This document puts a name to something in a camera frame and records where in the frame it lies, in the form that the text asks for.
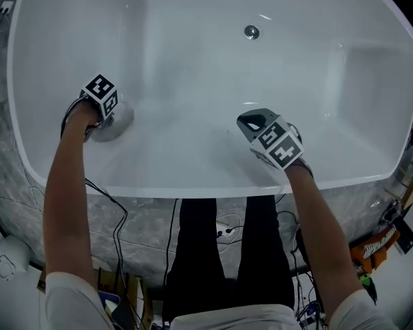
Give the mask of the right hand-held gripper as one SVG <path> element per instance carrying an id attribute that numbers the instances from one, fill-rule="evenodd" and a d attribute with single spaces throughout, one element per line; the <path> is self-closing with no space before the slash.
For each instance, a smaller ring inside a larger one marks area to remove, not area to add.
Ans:
<path id="1" fill-rule="evenodd" d="M 239 115 L 237 126 L 251 142 L 250 150 L 265 164 L 281 171 L 304 153 L 290 125 L 270 109 L 253 109 Z"/>

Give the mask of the white fluffy cleaning mitt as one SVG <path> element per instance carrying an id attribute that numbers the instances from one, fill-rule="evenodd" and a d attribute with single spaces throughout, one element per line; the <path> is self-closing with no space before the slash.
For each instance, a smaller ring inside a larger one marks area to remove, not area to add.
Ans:
<path id="1" fill-rule="evenodd" d="M 127 101 L 121 101 L 106 120 L 90 130 L 89 138 L 95 142 L 110 142 L 120 137 L 133 121 L 134 108 Z"/>

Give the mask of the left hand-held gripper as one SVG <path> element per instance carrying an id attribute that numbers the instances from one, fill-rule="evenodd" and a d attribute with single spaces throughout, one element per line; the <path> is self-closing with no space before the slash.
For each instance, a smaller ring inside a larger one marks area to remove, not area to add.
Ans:
<path id="1" fill-rule="evenodd" d="M 100 113 L 98 127 L 110 121 L 119 105 L 117 88 L 101 74 L 97 74 L 81 89 L 79 98 L 91 102 Z"/>

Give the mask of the person's white shirt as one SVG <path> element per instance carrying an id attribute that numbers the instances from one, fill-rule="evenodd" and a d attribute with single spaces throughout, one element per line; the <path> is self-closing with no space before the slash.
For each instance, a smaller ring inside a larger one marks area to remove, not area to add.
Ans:
<path id="1" fill-rule="evenodd" d="M 97 291 L 73 274 L 46 278 L 45 314 L 50 330 L 114 330 Z M 329 330 L 399 330 L 367 291 L 348 296 L 336 309 Z M 170 330 L 303 330 L 284 305 L 249 305 L 179 316 Z"/>

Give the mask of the white rounded device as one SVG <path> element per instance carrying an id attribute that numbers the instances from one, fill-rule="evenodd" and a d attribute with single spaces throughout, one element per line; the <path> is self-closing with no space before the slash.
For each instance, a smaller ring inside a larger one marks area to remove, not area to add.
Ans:
<path id="1" fill-rule="evenodd" d="M 0 278 L 12 280 L 26 273 L 30 264 L 30 248 L 21 239 L 9 235 L 0 241 Z"/>

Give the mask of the black flat box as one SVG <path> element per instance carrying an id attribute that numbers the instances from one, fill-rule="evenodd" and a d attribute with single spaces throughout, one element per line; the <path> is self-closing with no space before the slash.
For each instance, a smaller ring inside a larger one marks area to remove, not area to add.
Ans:
<path id="1" fill-rule="evenodd" d="M 401 253 L 407 254 L 413 248 L 413 231 L 403 217 L 397 217 L 394 220 L 394 226 L 399 233 L 399 237 L 396 240 L 398 249 Z"/>

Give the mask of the person's black trousers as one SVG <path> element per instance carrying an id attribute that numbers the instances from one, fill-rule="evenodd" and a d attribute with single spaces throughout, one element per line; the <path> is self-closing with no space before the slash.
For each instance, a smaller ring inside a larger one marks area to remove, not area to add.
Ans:
<path id="1" fill-rule="evenodd" d="M 167 275 L 163 313 L 178 316 L 252 305 L 295 306 L 288 259 L 273 196 L 249 197 L 234 286 L 227 282 L 217 245 L 215 199 L 185 199 L 176 257 Z"/>

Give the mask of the white bathtub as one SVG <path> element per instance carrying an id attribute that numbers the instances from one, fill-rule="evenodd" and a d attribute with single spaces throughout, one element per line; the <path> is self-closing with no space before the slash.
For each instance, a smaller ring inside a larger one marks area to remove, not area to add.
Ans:
<path id="1" fill-rule="evenodd" d="M 40 185 L 81 89 L 97 74 L 115 85 L 134 121 L 84 150 L 113 196 L 288 192 L 237 127 L 251 109 L 297 127 L 322 189 L 391 176 L 413 121 L 413 27 L 392 0 L 17 0 L 7 73 Z"/>

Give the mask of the person's left forearm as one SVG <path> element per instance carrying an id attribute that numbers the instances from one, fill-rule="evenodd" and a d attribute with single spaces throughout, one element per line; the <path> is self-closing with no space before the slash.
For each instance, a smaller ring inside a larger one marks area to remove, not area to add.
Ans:
<path id="1" fill-rule="evenodd" d="M 94 285 L 87 218 L 83 145 L 99 114 L 85 101 L 70 113 L 45 187 L 43 241 L 46 273 L 73 274 Z"/>

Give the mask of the white power strip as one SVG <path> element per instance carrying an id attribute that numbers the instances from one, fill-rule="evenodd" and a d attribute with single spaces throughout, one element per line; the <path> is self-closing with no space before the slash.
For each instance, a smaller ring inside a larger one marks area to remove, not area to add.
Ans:
<path id="1" fill-rule="evenodd" d="M 230 239 L 237 234 L 237 230 L 235 228 L 232 228 L 218 221 L 216 222 L 216 232 L 218 239 Z"/>

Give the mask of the orange chair with striped cushion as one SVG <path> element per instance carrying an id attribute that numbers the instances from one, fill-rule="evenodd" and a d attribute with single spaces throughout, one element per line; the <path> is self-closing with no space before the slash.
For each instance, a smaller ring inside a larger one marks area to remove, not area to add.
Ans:
<path id="1" fill-rule="evenodd" d="M 350 256 L 355 265 L 361 266 L 369 274 L 377 270 L 387 259 L 388 250 L 400 237 L 395 225 L 387 227 L 367 241 L 350 249 Z"/>

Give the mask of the person's right forearm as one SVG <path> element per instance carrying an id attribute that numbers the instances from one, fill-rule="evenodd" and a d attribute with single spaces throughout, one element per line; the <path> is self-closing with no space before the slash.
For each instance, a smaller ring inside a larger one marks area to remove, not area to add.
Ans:
<path id="1" fill-rule="evenodd" d="M 299 216 L 301 235 L 326 315 L 361 289 L 345 235 L 301 162 L 285 170 Z"/>

